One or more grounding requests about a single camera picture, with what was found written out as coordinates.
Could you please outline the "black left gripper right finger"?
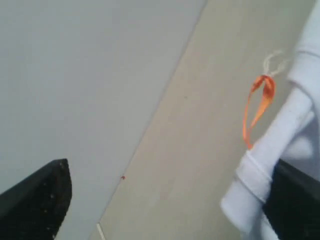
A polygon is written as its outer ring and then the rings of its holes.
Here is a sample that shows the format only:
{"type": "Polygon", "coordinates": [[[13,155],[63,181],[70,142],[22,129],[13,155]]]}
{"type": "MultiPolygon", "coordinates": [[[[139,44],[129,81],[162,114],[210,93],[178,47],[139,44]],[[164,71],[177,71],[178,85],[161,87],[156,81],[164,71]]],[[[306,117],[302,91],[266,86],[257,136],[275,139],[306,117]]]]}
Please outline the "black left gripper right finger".
{"type": "Polygon", "coordinates": [[[279,160],[263,212],[280,240],[320,238],[320,182],[279,160]]]}

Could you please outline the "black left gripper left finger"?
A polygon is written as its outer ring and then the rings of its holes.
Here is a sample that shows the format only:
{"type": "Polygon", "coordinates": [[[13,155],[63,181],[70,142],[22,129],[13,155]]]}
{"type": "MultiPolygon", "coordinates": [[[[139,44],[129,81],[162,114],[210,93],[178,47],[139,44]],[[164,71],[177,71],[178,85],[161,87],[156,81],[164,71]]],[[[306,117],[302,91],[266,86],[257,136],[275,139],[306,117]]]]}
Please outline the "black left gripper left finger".
{"type": "Polygon", "coordinates": [[[55,239],[71,199],[68,160],[52,160],[0,195],[0,238],[55,239]]]}

